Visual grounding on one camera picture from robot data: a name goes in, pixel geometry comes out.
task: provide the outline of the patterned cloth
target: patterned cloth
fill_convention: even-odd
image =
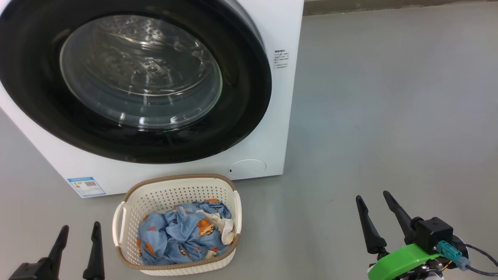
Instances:
[[[218,225],[206,214],[219,213],[232,217],[227,206],[218,200],[184,203],[165,214],[154,212],[145,216],[138,228],[137,245],[146,265],[160,266],[198,262],[224,254],[228,246],[222,243]]]

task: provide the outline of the sticker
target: sticker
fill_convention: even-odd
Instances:
[[[285,50],[276,50],[273,57],[273,68],[287,68],[289,67],[289,53]]]
[[[93,177],[67,179],[74,189],[83,197],[105,195],[106,192],[97,184]]]

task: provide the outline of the concrete floor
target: concrete floor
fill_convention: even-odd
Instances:
[[[367,279],[375,256],[356,195],[388,251],[403,245],[383,190],[498,257],[497,14],[498,3],[482,3],[305,17],[285,174],[236,182],[244,226],[230,265],[171,279]],[[80,279],[98,220],[107,279],[155,279],[116,256],[122,196],[80,199],[3,113],[0,131],[0,278],[48,254],[68,224],[60,278]]]

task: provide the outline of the white washing machine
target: white washing machine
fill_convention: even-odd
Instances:
[[[283,173],[303,0],[0,0],[0,106],[81,197]]]

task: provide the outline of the plastic basket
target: plastic basket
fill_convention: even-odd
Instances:
[[[145,215],[172,209],[174,205],[206,199],[219,199],[232,213],[235,238],[221,256],[189,264],[146,266],[136,245],[138,226]],[[123,213],[121,229],[119,216]],[[113,218],[113,240],[118,257],[128,267],[148,275],[176,276],[207,272],[226,266],[234,257],[242,229],[239,193],[232,181],[217,174],[192,174],[157,178],[135,185],[117,207]]]

